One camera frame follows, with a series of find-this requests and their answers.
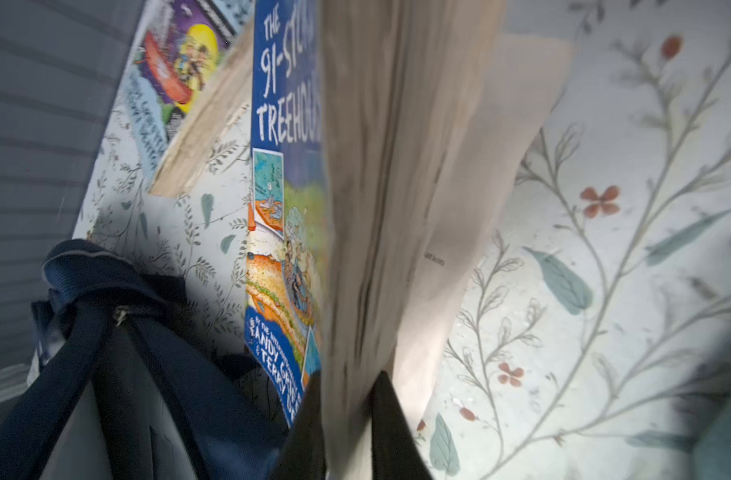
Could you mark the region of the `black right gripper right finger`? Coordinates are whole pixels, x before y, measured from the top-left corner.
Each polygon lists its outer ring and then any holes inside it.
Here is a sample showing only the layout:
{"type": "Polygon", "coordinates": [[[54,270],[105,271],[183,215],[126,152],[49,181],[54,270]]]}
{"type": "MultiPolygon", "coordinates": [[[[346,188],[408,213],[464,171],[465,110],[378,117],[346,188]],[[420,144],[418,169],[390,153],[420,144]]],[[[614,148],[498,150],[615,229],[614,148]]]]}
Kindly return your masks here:
{"type": "Polygon", "coordinates": [[[373,479],[431,480],[431,473],[415,447],[393,383],[385,371],[377,376],[369,401],[373,479]]]}

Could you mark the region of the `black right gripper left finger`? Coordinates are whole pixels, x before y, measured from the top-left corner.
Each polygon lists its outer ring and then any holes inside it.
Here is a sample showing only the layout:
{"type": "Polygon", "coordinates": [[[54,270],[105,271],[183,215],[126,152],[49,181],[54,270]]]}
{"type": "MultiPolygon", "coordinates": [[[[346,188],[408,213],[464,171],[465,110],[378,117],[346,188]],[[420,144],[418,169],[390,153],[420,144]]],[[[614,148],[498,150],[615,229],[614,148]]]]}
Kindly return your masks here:
{"type": "Polygon", "coordinates": [[[322,425],[321,372],[308,389],[270,479],[323,480],[327,475],[322,425]]]}

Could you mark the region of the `navy blue student backpack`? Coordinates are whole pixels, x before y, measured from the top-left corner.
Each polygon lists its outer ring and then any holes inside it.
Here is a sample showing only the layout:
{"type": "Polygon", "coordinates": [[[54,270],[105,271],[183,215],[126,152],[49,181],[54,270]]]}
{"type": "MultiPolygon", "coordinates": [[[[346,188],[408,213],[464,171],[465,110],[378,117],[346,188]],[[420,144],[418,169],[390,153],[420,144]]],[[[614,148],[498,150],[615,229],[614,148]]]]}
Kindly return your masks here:
{"type": "Polygon", "coordinates": [[[266,479],[285,436],[172,328],[181,279],[86,240],[54,247],[32,313],[39,373],[0,425],[0,479],[266,479]]]}

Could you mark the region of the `blue 91-storey treehouse book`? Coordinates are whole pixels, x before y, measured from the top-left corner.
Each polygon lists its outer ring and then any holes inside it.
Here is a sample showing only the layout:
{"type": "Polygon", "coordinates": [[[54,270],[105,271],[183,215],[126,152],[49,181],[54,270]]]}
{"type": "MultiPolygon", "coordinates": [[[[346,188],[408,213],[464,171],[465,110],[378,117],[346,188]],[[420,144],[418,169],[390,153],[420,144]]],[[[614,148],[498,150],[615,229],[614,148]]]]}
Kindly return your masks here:
{"type": "Polygon", "coordinates": [[[321,372],[325,479],[373,479],[371,388],[412,430],[517,164],[569,75],[501,1],[261,1],[246,343],[290,427],[321,372]]]}

